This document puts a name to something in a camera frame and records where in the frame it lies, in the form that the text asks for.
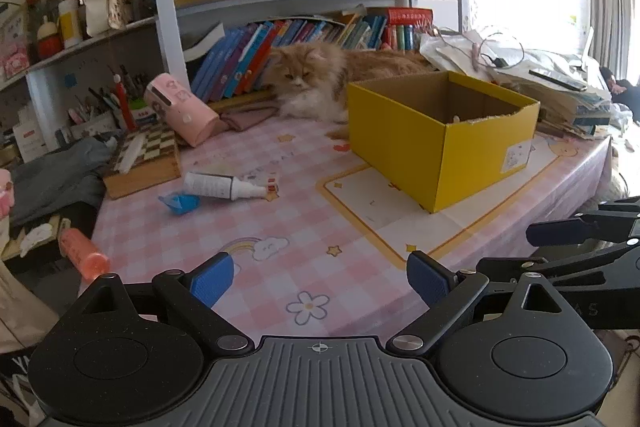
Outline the blue wrapper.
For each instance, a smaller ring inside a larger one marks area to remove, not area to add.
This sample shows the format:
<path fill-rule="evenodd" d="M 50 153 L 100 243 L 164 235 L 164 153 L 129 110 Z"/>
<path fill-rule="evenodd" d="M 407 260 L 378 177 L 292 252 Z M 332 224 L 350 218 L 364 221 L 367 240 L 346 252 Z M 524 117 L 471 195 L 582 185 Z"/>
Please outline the blue wrapper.
<path fill-rule="evenodd" d="M 160 196 L 158 200 L 175 216 L 183 216 L 198 209 L 201 199 L 198 195 L 176 192 Z"/>

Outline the white spray bottle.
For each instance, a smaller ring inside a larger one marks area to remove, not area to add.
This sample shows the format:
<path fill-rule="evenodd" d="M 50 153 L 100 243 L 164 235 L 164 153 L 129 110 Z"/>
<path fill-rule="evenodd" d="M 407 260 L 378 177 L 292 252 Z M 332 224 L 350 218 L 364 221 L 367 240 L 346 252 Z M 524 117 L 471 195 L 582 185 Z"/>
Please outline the white spray bottle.
<path fill-rule="evenodd" d="M 183 190 L 195 196 L 232 200 L 264 198 L 268 188 L 242 181 L 235 176 L 218 176 L 188 172 L 183 179 Z"/>

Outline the small white staples box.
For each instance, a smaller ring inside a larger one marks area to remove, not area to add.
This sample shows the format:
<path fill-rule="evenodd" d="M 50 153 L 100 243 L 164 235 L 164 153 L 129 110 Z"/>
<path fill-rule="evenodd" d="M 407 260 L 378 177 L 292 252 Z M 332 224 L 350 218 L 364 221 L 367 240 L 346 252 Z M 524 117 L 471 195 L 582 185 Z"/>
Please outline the small white staples box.
<path fill-rule="evenodd" d="M 278 181 L 276 178 L 269 178 L 267 180 L 266 187 L 270 194 L 277 194 L 279 192 Z"/>

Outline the pink checkered tablecloth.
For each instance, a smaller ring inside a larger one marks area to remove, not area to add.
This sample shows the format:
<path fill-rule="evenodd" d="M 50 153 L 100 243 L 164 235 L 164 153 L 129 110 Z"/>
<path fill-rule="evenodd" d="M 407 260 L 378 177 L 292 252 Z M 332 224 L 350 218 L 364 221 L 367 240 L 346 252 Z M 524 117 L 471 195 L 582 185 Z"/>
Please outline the pink checkered tablecloth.
<path fill-rule="evenodd" d="M 104 200 L 93 242 L 127 283 L 191 270 L 219 251 L 235 264 L 216 311 L 247 335 L 387 338 L 423 312 L 406 260 L 424 251 L 451 270 L 485 257 L 526 257 L 525 232 L 570 216 L 610 165 L 610 144 L 539 135 L 524 170 L 438 213 L 424 211 L 322 124 L 270 119 L 181 155 L 184 171 L 210 166 L 274 178 L 267 199 L 206 199 L 174 215 L 162 197 L 180 181 Z"/>

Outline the orange pink bottle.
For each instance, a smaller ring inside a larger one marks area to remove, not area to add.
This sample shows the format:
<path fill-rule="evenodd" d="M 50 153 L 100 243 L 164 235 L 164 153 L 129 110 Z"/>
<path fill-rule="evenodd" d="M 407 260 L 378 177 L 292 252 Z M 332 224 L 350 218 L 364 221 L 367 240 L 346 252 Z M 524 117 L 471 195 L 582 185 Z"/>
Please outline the orange pink bottle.
<path fill-rule="evenodd" d="M 110 259 L 76 228 L 63 230 L 58 238 L 58 247 L 87 283 L 111 271 Z"/>

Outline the wooden chess board box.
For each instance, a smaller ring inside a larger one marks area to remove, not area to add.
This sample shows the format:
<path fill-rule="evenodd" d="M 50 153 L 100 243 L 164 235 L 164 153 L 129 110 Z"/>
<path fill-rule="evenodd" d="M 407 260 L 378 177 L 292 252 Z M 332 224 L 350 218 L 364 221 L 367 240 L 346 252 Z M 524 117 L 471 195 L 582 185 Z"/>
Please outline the wooden chess board box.
<path fill-rule="evenodd" d="M 126 134 L 103 173 L 110 199 L 120 199 L 181 176 L 175 131 L 158 122 Z"/>

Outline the yellow cardboard box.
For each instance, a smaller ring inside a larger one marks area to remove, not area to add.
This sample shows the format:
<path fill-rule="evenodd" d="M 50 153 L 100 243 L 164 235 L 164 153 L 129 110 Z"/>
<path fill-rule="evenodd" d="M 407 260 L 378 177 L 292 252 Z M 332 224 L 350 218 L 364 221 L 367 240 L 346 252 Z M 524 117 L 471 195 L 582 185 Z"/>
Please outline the yellow cardboard box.
<path fill-rule="evenodd" d="M 429 212 L 524 169 L 539 103 L 456 72 L 347 88 L 352 151 Z"/>

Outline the pink cylindrical appliance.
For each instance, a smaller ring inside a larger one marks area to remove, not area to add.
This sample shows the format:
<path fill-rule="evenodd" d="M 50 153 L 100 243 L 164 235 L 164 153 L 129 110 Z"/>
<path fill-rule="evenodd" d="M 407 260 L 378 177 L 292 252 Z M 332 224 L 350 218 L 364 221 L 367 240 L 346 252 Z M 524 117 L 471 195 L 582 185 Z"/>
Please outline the pink cylindrical appliance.
<path fill-rule="evenodd" d="M 213 109 L 166 72 L 149 82 L 143 100 L 192 147 L 199 146 L 212 135 L 219 119 Z"/>

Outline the stack of papers and books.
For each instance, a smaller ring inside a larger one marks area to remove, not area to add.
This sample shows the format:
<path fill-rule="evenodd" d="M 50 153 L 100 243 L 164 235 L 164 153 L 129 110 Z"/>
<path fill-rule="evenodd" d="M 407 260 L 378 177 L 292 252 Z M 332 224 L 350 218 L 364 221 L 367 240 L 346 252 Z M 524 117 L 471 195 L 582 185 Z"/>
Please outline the stack of papers and books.
<path fill-rule="evenodd" d="M 572 72 L 561 55 L 526 50 L 500 32 L 483 39 L 475 31 L 456 34 L 434 28 L 420 35 L 419 51 L 439 70 L 491 81 L 533 98 L 540 104 L 541 121 L 549 128 L 589 139 L 612 124 L 612 98 L 594 65 L 585 74 Z M 585 81 L 588 89 L 574 92 L 529 75 L 529 69 L 536 67 Z"/>

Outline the pink folded cloth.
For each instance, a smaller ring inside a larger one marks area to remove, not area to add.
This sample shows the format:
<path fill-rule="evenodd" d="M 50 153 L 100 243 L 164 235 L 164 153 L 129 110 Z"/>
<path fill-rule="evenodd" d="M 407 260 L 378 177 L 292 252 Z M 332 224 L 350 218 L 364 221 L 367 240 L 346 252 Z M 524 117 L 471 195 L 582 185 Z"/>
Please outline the pink folded cloth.
<path fill-rule="evenodd" d="M 227 126 L 228 130 L 243 132 L 276 116 L 277 113 L 279 113 L 279 109 L 274 105 L 246 106 L 230 109 L 229 112 L 222 113 L 220 120 Z"/>

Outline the grey clothing pile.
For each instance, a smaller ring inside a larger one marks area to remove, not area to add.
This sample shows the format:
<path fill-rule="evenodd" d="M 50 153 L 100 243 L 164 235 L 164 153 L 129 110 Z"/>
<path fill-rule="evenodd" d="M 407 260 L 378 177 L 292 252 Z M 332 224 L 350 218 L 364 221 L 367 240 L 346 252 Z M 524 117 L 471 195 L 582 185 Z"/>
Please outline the grey clothing pile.
<path fill-rule="evenodd" d="M 26 225 L 78 202 L 99 208 L 105 194 L 102 174 L 114 152 L 114 146 L 92 136 L 15 167 L 11 225 Z"/>

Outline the pink glove on pile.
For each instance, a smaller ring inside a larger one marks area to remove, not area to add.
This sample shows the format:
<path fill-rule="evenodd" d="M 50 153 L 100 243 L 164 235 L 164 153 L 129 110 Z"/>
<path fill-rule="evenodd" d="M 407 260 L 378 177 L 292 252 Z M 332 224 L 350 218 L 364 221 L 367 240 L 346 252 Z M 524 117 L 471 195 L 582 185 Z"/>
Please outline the pink glove on pile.
<path fill-rule="evenodd" d="M 0 169 L 0 219 L 9 216 L 14 206 L 14 188 L 11 173 Z"/>

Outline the orange white fluffy cat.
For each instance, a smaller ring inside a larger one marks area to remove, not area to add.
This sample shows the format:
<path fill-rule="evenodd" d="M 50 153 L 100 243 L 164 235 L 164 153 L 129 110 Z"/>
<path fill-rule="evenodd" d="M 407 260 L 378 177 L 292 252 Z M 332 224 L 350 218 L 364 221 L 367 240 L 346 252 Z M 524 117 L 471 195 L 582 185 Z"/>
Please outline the orange white fluffy cat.
<path fill-rule="evenodd" d="M 434 70 L 419 53 L 345 50 L 329 42 L 299 42 L 271 50 L 262 84 L 272 89 L 282 117 L 336 124 L 328 137 L 346 140 L 349 84 Z"/>

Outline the red book box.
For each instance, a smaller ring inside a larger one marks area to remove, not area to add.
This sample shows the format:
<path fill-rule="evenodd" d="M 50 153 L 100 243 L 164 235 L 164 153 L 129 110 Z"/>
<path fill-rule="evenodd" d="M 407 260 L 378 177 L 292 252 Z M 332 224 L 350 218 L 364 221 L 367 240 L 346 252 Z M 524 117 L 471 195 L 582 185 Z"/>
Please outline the red book box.
<path fill-rule="evenodd" d="M 431 26 L 433 23 L 433 11 L 419 8 L 386 8 L 384 15 L 387 23 L 392 26 Z"/>

